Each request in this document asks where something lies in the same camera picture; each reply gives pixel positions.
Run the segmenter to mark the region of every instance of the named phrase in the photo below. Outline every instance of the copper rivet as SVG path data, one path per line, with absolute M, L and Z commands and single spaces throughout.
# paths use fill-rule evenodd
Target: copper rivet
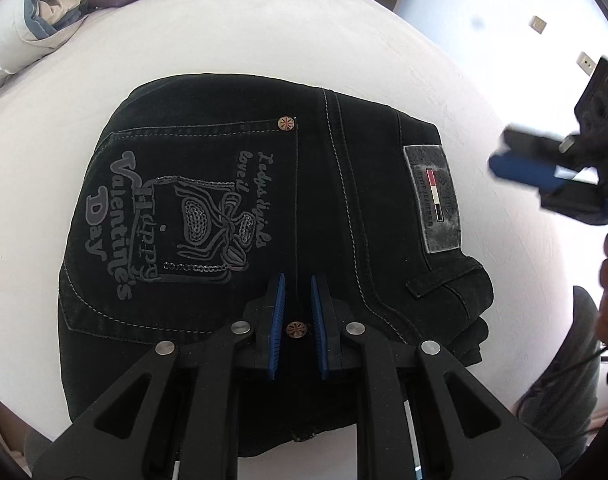
M 308 332 L 308 327 L 301 321 L 293 321 L 286 327 L 286 333 L 293 339 L 303 337 Z
M 285 132 L 295 128 L 295 119 L 292 117 L 282 117 L 277 121 L 277 127 Z

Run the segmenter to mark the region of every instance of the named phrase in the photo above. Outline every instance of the leather patch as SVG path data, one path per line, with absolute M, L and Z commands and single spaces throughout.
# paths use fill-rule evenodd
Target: leather patch
M 426 251 L 440 253 L 460 248 L 459 210 L 443 148 L 438 144 L 417 144 L 404 146 L 403 150 Z

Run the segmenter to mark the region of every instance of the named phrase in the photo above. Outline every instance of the black cable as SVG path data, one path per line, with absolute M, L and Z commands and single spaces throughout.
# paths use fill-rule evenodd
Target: black cable
M 581 368 L 581 367 L 587 365 L 589 362 L 591 362 L 594 359 L 599 358 L 600 355 L 602 355 L 604 352 L 607 352 L 607 351 L 608 351 L 608 344 L 606 346 L 604 346 L 601 350 L 595 352 L 593 355 L 591 355 L 589 357 L 586 357 L 585 359 L 582 359 L 578 363 L 575 363 L 575 364 L 573 364 L 571 366 L 563 368 L 562 370 L 560 370 L 560 371 L 552 374 L 550 377 L 547 377 L 544 380 L 537 380 L 537 381 L 535 381 L 535 383 L 531 386 L 529 393 L 527 393 L 525 396 L 523 396 L 521 398 L 521 400 L 519 401 L 519 404 L 517 405 L 517 410 L 515 410 L 515 416 L 517 418 L 519 418 L 519 416 L 521 415 L 521 411 L 522 411 L 522 409 L 524 407 L 524 403 L 527 400 L 531 399 L 532 397 L 536 396 L 537 394 L 541 393 L 541 391 L 546 386 L 549 386 L 550 384 L 554 383 L 562 375 L 565 375 L 568 372 L 577 370 L 577 368 Z M 580 434 L 580 435 L 559 436 L 559 437 L 554 436 L 554 435 L 550 435 L 550 436 L 548 436 L 548 438 L 577 438 L 578 436 L 583 436 L 583 435 Z

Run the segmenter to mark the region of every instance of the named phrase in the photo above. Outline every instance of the blue gripper pad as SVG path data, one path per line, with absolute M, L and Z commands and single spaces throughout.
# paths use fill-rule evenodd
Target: blue gripper pad
M 284 309 L 286 307 L 286 278 L 283 274 L 279 275 L 277 293 L 275 294 L 275 305 L 273 307 L 273 322 L 269 334 L 268 348 L 268 377 L 271 381 L 275 380 L 277 366 L 279 365 L 279 347 L 281 345 L 281 327 L 284 321 Z
M 313 311 L 313 325 L 315 327 L 315 343 L 317 345 L 317 366 L 322 375 L 322 381 L 324 381 L 328 377 L 328 345 L 326 330 L 324 328 L 322 301 L 319 298 L 319 289 L 315 276 L 310 280 L 310 298 Z
M 545 193 L 552 193 L 568 182 L 554 176 L 555 166 L 513 155 L 511 152 L 491 156 L 488 168 L 498 178 L 538 187 Z

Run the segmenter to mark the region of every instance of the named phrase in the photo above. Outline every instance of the embroidered back pocket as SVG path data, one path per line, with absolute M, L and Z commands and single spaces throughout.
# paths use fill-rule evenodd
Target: embroidered back pocket
M 72 330 L 196 340 L 295 267 L 297 128 L 284 118 L 136 128 L 89 163 L 60 302 Z

